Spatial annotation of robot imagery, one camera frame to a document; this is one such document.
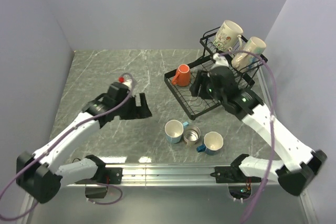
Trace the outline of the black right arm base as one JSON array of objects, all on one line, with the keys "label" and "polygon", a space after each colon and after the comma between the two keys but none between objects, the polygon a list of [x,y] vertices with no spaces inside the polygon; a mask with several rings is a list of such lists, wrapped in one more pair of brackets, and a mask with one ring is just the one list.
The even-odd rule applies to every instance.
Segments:
[{"label": "black right arm base", "polygon": [[210,174],[218,184],[238,184],[238,183],[260,183],[260,177],[247,177],[236,167],[216,166],[214,172]]}]

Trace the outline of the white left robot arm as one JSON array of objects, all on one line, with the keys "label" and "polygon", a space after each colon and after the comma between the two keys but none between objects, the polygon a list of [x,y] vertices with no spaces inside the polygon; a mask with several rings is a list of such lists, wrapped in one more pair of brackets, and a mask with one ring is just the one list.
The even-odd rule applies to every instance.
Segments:
[{"label": "white left robot arm", "polygon": [[90,135],[102,129],[116,116],[121,120],[146,119],[152,116],[144,93],[136,105],[132,91],[136,82],[129,79],[110,84],[108,91],[89,101],[76,118],[48,144],[32,154],[23,152],[17,158],[16,184],[44,204],[60,188],[81,180],[104,183],[108,179],[106,164],[95,155],[64,164],[70,154]]}]

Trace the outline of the green inside floral mug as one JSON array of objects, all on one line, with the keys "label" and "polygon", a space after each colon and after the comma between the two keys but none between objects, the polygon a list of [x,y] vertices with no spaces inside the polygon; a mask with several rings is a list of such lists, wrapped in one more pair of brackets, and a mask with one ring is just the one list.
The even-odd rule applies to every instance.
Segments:
[{"label": "green inside floral mug", "polygon": [[233,51],[234,46],[238,43],[237,50],[243,45],[243,29],[231,20],[225,20],[217,31],[213,40],[214,46],[220,51]]}]

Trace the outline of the light blue mug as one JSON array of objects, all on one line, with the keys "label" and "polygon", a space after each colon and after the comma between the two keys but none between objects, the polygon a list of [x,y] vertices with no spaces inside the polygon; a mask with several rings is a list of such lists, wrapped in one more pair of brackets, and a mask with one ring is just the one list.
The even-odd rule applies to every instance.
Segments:
[{"label": "light blue mug", "polygon": [[176,144],[181,140],[184,129],[189,125],[188,122],[180,122],[178,120],[170,120],[166,123],[164,130],[166,139],[169,143]]}]

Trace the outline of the dark blue handled mug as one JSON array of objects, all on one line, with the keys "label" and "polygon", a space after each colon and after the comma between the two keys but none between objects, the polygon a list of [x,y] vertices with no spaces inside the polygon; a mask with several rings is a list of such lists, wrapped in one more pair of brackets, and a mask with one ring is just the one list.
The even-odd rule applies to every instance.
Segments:
[{"label": "dark blue handled mug", "polygon": [[204,152],[207,155],[215,155],[224,145],[223,137],[217,132],[208,132],[204,135],[203,143],[196,148],[198,153]]}]

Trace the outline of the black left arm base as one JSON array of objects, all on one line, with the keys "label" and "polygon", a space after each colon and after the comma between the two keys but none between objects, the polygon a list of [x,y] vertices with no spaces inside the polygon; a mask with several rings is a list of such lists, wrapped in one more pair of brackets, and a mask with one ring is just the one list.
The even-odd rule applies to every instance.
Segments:
[{"label": "black left arm base", "polygon": [[121,184],[123,169],[121,167],[105,167],[98,171],[96,182],[103,184]]}]

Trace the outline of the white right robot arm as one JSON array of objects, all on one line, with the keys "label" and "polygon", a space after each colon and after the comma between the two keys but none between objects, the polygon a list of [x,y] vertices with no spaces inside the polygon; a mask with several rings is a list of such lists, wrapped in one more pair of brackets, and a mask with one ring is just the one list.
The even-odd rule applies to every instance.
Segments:
[{"label": "white right robot arm", "polygon": [[241,154],[231,163],[235,181],[242,182],[247,177],[277,181],[286,192],[299,196],[327,160],[325,152],[314,151],[283,126],[253,90],[240,89],[228,67],[198,70],[191,94],[216,100],[253,129],[271,147],[272,153],[279,156],[276,161],[272,157],[261,159]]}]

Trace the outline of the orange mug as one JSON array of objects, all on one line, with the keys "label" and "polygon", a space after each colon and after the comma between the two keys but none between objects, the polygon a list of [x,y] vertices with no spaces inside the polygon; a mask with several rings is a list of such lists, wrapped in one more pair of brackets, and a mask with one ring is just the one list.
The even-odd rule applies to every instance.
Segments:
[{"label": "orange mug", "polygon": [[181,64],[176,70],[175,76],[172,79],[172,84],[180,87],[186,87],[189,85],[190,79],[190,67],[186,64]]}]

